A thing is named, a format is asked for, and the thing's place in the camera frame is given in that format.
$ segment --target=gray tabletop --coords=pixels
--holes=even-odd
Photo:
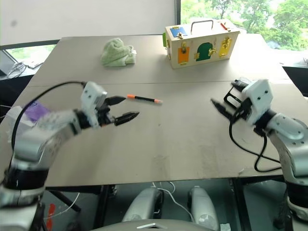
[[[115,116],[127,111],[140,111],[140,115],[119,127],[85,130],[70,140],[50,169],[48,186],[281,174],[254,171],[255,156],[231,142],[228,121],[209,101],[210,98],[222,101],[231,81],[240,76],[268,78],[274,94],[273,110],[308,123],[306,100],[282,67],[270,58],[261,36],[240,35],[229,61],[178,70],[171,68],[157,36],[123,37],[126,44],[135,46],[137,63],[123,68],[102,67],[100,53],[108,39],[61,40],[16,105],[28,102],[54,83],[76,79],[96,81],[110,96],[136,94],[164,103],[126,100],[113,106],[111,113]],[[254,41],[250,55],[241,47],[243,44],[248,48],[247,41]],[[80,108],[81,91],[78,86],[59,88],[41,102],[52,110]],[[0,126],[1,174],[12,154],[5,134],[7,129],[5,119]],[[256,152],[261,149],[262,139],[243,121],[234,126],[234,137],[248,149]],[[278,158],[272,144],[268,144],[265,155]],[[274,166],[276,163],[267,160],[260,164],[260,168]]]

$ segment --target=wooden box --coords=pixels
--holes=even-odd
[[[229,59],[240,30],[229,20],[166,26],[164,44],[173,68]]]

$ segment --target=window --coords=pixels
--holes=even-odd
[[[273,49],[308,50],[308,0],[180,0],[181,24],[228,18]]]
[[[56,45],[23,47],[6,51],[18,62],[43,63]]]

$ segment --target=black wire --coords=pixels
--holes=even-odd
[[[43,229],[43,231],[48,231],[48,229],[47,229],[46,224],[45,224],[44,221],[42,222],[42,229]]]
[[[37,97],[35,97],[33,100],[31,100],[29,103],[27,103],[24,108],[22,109],[22,111],[19,113],[17,119],[16,119],[16,122],[14,124],[14,128],[13,128],[13,131],[12,131],[12,149],[14,151],[14,146],[15,146],[15,139],[16,139],[16,133],[17,133],[17,128],[18,128],[18,125],[19,125],[19,122],[21,120],[21,117],[23,116],[24,112],[27,110],[27,108],[33,104],[34,101],[38,100],[40,97],[42,97],[43,95],[45,95],[47,92],[55,89],[55,88],[58,88],[60,86],[63,86],[63,85],[66,85],[66,84],[81,84],[82,86],[85,86],[85,82],[81,82],[81,81],[68,81],[68,82],[63,82],[63,83],[60,83],[60,84],[57,84],[57,85],[54,85],[52,86],[51,88],[48,88],[47,90],[43,91],[40,95],[38,95]]]
[[[264,139],[264,143],[263,143],[262,151],[260,152],[260,155],[258,156],[258,158],[255,161],[255,165],[254,165],[255,171],[257,171],[257,172],[272,172],[272,171],[276,171],[278,169],[281,169],[281,167],[275,167],[275,168],[270,168],[270,169],[266,169],[266,170],[258,169],[258,163],[259,163],[261,158],[264,158],[263,153],[264,153],[266,145],[268,143],[268,138],[266,137],[266,135],[263,135],[263,139]]]
[[[242,147],[238,142],[235,141],[235,139],[234,139],[234,137],[233,137],[233,134],[232,134],[232,126],[233,126],[234,122],[239,118],[239,116],[240,116],[239,114],[241,113],[242,110],[243,110],[242,107],[238,107],[238,108],[236,109],[235,113],[233,114],[231,120],[230,120],[230,124],[229,124],[229,136],[230,136],[230,139],[231,139],[232,142],[233,142],[236,146],[238,146],[240,149],[242,149],[242,150],[244,150],[244,151],[246,151],[246,152],[248,152],[248,153],[251,153],[251,154],[253,154],[253,155],[258,156],[257,160],[255,161],[255,170],[256,170],[256,171],[258,171],[258,172],[270,172],[270,171],[275,171],[275,170],[281,169],[281,167],[277,167],[277,168],[268,169],[268,170],[259,170],[258,167],[257,167],[257,165],[258,165],[258,163],[259,163],[259,161],[260,161],[261,158],[265,158],[265,159],[274,161],[274,162],[276,162],[276,163],[280,163],[279,160],[275,160],[275,159],[273,159],[273,158],[270,158],[270,157],[267,157],[267,156],[264,156],[264,155],[263,155],[263,153],[264,153],[264,151],[265,151],[265,149],[266,149],[266,146],[267,146],[267,137],[266,137],[266,135],[263,136],[264,143],[263,143],[263,147],[262,147],[262,150],[261,150],[260,154],[255,153],[255,152],[253,152],[253,151],[250,151],[250,150],[248,150],[248,149]]]

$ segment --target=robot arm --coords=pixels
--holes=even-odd
[[[278,151],[283,176],[288,189],[288,205],[294,216],[308,221],[308,128],[297,119],[289,118],[270,109],[272,93],[267,80],[258,80],[250,84],[236,80],[232,83],[242,93],[243,101],[230,92],[224,101],[235,114],[212,100],[218,111],[231,123],[244,119],[249,125],[255,126],[257,134],[265,133]],[[240,106],[232,104],[228,97],[235,99]]]
[[[117,118],[111,116],[109,106],[125,98],[106,96],[101,86],[88,82],[81,95],[82,110],[47,114],[32,129],[17,137],[10,166],[0,185],[0,229],[12,226],[21,230],[40,229],[44,210],[40,199],[48,171],[67,140],[83,129],[111,123],[117,126],[139,114],[129,112]],[[12,217],[14,213],[21,216]]]

